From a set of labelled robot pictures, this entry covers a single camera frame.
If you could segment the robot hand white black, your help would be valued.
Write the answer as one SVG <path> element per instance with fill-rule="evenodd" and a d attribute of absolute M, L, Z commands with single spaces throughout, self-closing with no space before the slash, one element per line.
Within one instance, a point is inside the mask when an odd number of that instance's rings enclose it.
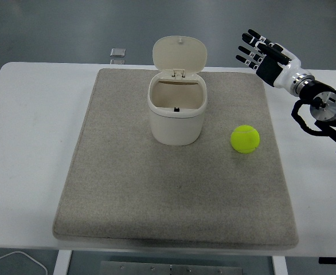
<path fill-rule="evenodd" d="M 239 46 L 243 55 L 237 55 L 236 59 L 254 70 L 268 85 L 298 96 L 297 86 L 304 80 L 314 79 L 309 71 L 301 67 L 300 59 L 282 45 L 252 29 L 242 34 L 242 40 L 248 46 Z"/>

